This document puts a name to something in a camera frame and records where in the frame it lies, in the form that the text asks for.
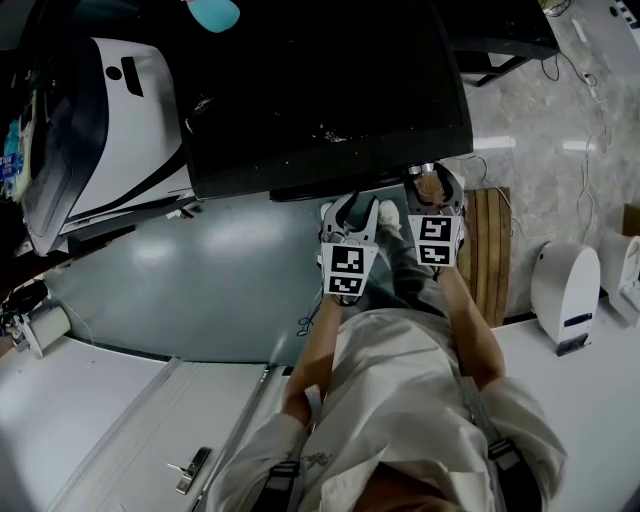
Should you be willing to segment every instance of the white robot vacuum dock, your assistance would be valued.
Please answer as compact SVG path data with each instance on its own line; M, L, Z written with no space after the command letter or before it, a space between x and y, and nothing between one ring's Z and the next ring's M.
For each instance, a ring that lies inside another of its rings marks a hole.
M550 242L536 260L531 305L562 356L585 346L600 295L600 262L591 247Z

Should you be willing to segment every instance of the beige t-shirt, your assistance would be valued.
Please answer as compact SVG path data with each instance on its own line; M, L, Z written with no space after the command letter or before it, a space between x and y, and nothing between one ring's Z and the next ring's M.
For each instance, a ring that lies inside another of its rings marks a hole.
M300 512L351 510L379 463L436 486L464 510L493 512L487 442L470 422L450 340L446 320L418 311L369 311L342 325L331 389L302 449ZM492 382L481 396L548 505L566 453L540 405L512 378ZM213 483L207 511L250 510L271 467L305 435L294 418L271 417Z

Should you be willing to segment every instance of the pants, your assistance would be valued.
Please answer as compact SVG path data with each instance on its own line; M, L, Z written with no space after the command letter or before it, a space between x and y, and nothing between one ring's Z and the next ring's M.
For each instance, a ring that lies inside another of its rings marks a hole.
M442 288L433 280L431 267L418 265L413 245L407 244L402 235L390 227L378 231L376 243L391 269L395 294L382 288L375 279L369 279L360 300L343 309L343 320L364 311L385 308L415 309L447 318Z

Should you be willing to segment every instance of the tile floor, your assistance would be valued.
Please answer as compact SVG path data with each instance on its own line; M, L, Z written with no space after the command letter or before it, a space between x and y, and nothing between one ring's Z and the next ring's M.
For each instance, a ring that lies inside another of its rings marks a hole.
M576 2L551 23L562 51L597 77L597 87L582 83L563 57L556 82L532 61L484 88L465 87L475 154L485 158L489 181L479 159L447 165L467 188L511 188L510 315L530 308L533 261L545 242L584 239L597 247L607 226L620 226L623 205L640 202L640 50L623 32L617 46L599 45L609 33L598 32L596 15L613 23L599 0ZM545 68L555 77L552 61ZM577 210L587 142L592 223L586 194ZM378 195L402 198L399 189ZM291 363L303 341L297 320L319 287L318 208L318 201L269 203L264 194L209 201L192 221L150 221L48 281L98 341L187 359Z

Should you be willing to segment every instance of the door handle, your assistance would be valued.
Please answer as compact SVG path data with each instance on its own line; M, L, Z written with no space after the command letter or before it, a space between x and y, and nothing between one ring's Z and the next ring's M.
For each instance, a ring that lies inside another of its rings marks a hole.
M181 468L180 466L176 466L175 464L167 464L170 468L176 469L182 473L182 477L176 486L176 491L180 494L187 494L189 492L189 488L191 484L198 476L198 473L202 469L204 462L207 460L207 457L211 453L211 448L202 447L196 453L196 456L193 458L189 467L187 469Z

